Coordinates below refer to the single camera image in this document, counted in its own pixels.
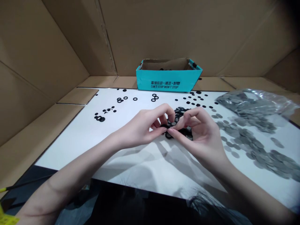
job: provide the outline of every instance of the pile of black washers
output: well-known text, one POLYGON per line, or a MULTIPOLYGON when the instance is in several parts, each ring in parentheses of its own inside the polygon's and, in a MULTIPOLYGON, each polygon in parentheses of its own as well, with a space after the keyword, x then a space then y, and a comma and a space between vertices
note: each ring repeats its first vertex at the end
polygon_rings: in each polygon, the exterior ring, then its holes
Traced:
MULTIPOLYGON (((168 125, 162 124, 161 127, 171 128, 171 127, 175 126, 178 123, 180 117, 183 116, 184 112, 188 111, 188 110, 190 110, 190 109, 185 109, 183 107, 176 108, 175 109, 175 121, 171 123, 168 120, 168 125)), ((182 133, 184 136, 186 136, 188 139, 193 140, 192 128, 190 126, 188 126, 187 128, 182 128, 181 130, 179 130, 179 132, 182 133)), ((165 132, 165 137, 167 139, 172 139, 173 138, 168 132, 165 132)))

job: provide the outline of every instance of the white table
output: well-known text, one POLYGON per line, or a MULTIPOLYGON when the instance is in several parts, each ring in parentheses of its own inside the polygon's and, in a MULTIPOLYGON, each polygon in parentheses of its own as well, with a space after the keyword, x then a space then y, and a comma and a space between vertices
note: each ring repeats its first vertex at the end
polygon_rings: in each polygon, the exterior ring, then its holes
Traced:
MULTIPOLYGON (((139 110, 153 109, 162 103, 168 103, 173 109, 179 106, 196 107, 196 105, 187 104, 187 101, 199 103, 201 106, 205 105, 205 109, 210 115, 219 113, 223 116, 222 119, 214 119, 216 122, 219 120, 229 121, 230 117, 236 116, 220 104, 214 104, 214 100, 224 92, 202 92, 200 96, 204 100, 200 100, 199 94, 194 93, 195 96, 189 93, 133 89, 127 89, 124 92, 123 89, 100 88, 98 96, 92 98, 35 165, 59 170, 102 141, 110 133, 125 125, 139 110), (151 101, 153 93, 159 97, 155 102, 151 101), (117 103, 117 98, 123 99, 124 96, 127 96, 128 99, 117 103), (116 112, 110 110, 104 114, 103 110, 112 108, 112 106, 116 112), (217 112, 212 112, 209 106, 212 106, 217 112), (105 121, 96 121, 95 113, 104 116, 105 121)), ((246 128, 251 130, 256 139, 263 143, 267 152, 275 149, 300 163, 300 130, 291 123, 278 128, 272 135, 262 133, 256 127, 246 128), (278 139, 285 148, 276 147, 270 137, 278 139)), ((231 139, 223 130, 221 130, 221 135, 228 140, 231 139)), ((292 179, 286 180, 270 171, 259 169, 243 150, 235 150, 235 152, 238 153, 239 158, 233 157, 230 152, 226 152, 226 154, 237 169, 287 207, 295 206, 298 203, 299 182, 292 179)), ((184 199, 195 195, 197 190, 207 190, 217 199, 226 193, 212 174, 202 167, 186 149, 176 140, 168 140, 165 136, 157 138, 149 145, 119 151, 95 173, 93 178, 184 199)))

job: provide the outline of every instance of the yellow tag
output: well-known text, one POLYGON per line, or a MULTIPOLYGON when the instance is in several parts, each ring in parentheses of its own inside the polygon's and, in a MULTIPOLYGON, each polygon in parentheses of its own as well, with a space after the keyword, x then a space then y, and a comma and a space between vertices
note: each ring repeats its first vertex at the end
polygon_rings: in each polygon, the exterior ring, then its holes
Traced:
POLYGON ((19 220, 17 217, 4 214, 0 205, 0 225, 15 225, 19 220))

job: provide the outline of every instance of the plastic bag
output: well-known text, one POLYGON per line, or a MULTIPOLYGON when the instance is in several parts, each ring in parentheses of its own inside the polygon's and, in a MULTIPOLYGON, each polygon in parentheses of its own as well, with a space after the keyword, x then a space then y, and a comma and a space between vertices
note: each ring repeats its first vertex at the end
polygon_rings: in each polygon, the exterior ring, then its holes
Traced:
POLYGON ((216 101, 268 133, 274 133, 275 126, 284 126, 295 109, 300 108, 284 96, 253 89, 231 91, 216 101))

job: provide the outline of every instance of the right hand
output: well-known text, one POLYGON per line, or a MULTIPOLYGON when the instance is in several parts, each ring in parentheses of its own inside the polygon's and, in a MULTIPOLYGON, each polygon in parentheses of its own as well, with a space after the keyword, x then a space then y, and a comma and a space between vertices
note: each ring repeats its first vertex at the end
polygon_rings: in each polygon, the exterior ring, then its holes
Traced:
POLYGON ((221 173, 231 165, 223 149, 219 127, 202 107, 186 111, 167 131, 210 172, 221 173), (192 128, 193 141, 178 132, 187 126, 192 128))

